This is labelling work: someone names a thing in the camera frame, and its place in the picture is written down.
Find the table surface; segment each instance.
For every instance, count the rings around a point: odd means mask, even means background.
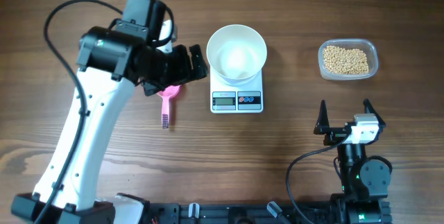
[[[0,221],[11,223],[16,193],[33,190],[56,147],[74,86],[46,46],[46,16],[67,0],[1,0]],[[118,8],[126,0],[103,0]],[[264,111],[212,114],[209,78],[182,87],[169,130],[161,98],[141,88],[123,109],[108,145],[98,194],[130,193],[152,202],[288,201],[288,164],[322,148],[313,135],[327,101],[334,126],[363,111],[369,98],[387,122],[368,155],[393,163],[388,200],[396,223],[444,223],[444,0],[163,0],[174,12],[179,44],[205,52],[214,31],[244,24],[265,39]],[[118,17],[94,4],[58,13],[50,35],[75,67],[78,40]],[[377,48],[379,70],[367,80],[321,78],[326,40],[364,38]],[[294,167],[298,200],[341,191],[335,151]]]

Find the chickpeas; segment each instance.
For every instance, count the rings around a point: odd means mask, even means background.
[[[366,54],[359,49],[327,46],[323,50],[325,68],[333,74],[367,74]]]

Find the wood grain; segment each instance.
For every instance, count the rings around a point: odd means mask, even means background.
[[[0,222],[13,223],[16,193],[32,191],[51,159],[74,86],[46,47],[46,16],[66,0],[1,0]],[[126,0],[104,0],[123,8]],[[264,112],[210,112],[208,78],[184,86],[170,130],[161,99],[142,89],[124,108],[99,177],[99,194],[123,191],[153,202],[266,203],[285,200],[289,162],[322,147],[312,134],[320,101],[333,124],[369,98],[387,122],[367,153],[392,161],[389,200],[396,223],[444,223],[444,0],[163,0],[179,27],[178,43],[200,44],[218,28],[245,24],[268,46]],[[78,40],[117,15],[72,5],[51,38],[74,66]],[[379,71],[368,80],[321,78],[317,51],[326,40],[370,40]],[[327,200],[340,191],[331,151],[307,158],[291,178],[297,199]]]

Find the plastic container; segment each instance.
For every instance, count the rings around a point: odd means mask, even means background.
[[[359,49],[367,56],[368,73],[367,74],[333,74],[325,68],[323,51],[327,46],[337,46],[345,49]],[[319,69],[321,76],[328,80],[356,80],[370,78],[376,74],[379,63],[377,61],[377,54],[375,46],[368,40],[363,39],[340,39],[328,40],[319,47],[318,51]]]

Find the pink utensil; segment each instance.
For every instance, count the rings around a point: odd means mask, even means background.
[[[169,99],[175,97],[179,93],[180,85],[167,87],[163,92],[157,95],[162,97],[162,128],[169,127]]]

